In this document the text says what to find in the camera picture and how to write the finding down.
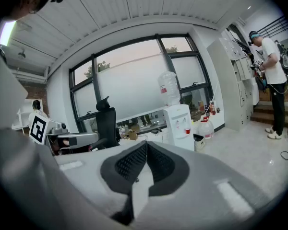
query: black office chair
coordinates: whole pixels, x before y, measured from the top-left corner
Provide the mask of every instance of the black office chair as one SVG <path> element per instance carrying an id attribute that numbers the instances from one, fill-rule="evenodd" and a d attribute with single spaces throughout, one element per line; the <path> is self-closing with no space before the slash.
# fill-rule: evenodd
<path id="1" fill-rule="evenodd" d="M 115 108 L 110 107 L 108 98 L 99 101 L 96 104 L 96 109 L 99 111 L 96 114 L 97 129 L 99 140 L 105 148 L 119 146 L 116 132 L 116 113 Z"/>

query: railing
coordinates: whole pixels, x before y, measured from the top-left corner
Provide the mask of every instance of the railing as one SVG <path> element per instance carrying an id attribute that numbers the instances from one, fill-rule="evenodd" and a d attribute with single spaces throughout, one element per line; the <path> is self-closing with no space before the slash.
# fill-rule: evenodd
<path id="1" fill-rule="evenodd" d="M 288 29 L 288 20 L 284 16 L 266 25 L 257 32 L 263 37 L 272 37 Z"/>

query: black pants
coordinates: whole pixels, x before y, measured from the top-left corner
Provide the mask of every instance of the black pants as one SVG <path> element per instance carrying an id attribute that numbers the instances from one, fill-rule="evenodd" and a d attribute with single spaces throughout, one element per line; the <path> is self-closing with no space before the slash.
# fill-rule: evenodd
<path id="1" fill-rule="evenodd" d="M 280 93 L 285 92 L 285 83 L 270 84 L 269 88 L 274 110 L 274 125 L 272 129 L 280 136 L 283 133 L 285 124 L 285 94 Z"/>

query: tree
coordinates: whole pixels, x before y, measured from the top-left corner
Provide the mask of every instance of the tree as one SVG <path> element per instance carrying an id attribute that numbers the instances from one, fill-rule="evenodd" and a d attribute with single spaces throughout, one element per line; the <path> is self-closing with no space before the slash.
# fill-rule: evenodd
<path id="1" fill-rule="evenodd" d="M 108 69 L 108 68 L 110 68 L 110 63 L 109 63 L 109 64 L 106 64 L 105 61 L 103 61 L 102 63 L 98 63 L 98 64 L 97 64 L 97 71 L 98 71 L 98 72 L 101 72 L 101 71 L 103 71 L 103 70 L 105 70 L 105 69 Z M 92 73 L 92 66 L 90 66 L 90 67 L 87 69 L 87 72 L 85 72 L 84 74 L 85 74 L 85 76 L 86 76 L 87 78 L 92 77 L 92 75 L 93 75 L 93 73 Z"/>
<path id="2" fill-rule="evenodd" d="M 177 47 L 175 47 L 176 45 L 172 46 L 171 48 L 166 48 L 166 51 L 168 53 L 175 53 L 175 52 L 178 52 L 178 49 Z"/>

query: white t-shirt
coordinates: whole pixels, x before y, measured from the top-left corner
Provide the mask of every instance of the white t-shirt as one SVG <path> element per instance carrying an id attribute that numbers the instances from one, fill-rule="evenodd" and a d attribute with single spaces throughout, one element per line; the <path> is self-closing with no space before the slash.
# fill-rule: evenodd
<path id="1" fill-rule="evenodd" d="M 268 56 L 272 53 L 276 53 L 278 60 L 278 62 L 274 66 L 264 70 L 267 83 L 275 84 L 286 82 L 287 78 L 282 69 L 282 65 L 279 62 L 280 53 L 276 44 L 270 38 L 266 37 L 262 41 L 262 47 L 263 47 L 263 57 L 265 60 L 267 60 Z"/>
<path id="2" fill-rule="evenodd" d="M 33 120 L 34 120 L 35 114 L 39 114 L 39 115 L 42 115 L 42 116 L 48 118 L 48 116 L 47 116 L 46 113 L 44 113 L 44 112 L 42 112 L 42 111 L 40 111 L 40 110 L 35 110 L 35 111 L 33 111 L 32 113 L 30 113 L 29 118 L 28 118 L 28 119 L 29 119 L 29 122 L 30 122 L 30 126 L 32 125 L 32 122 L 33 122 Z"/>

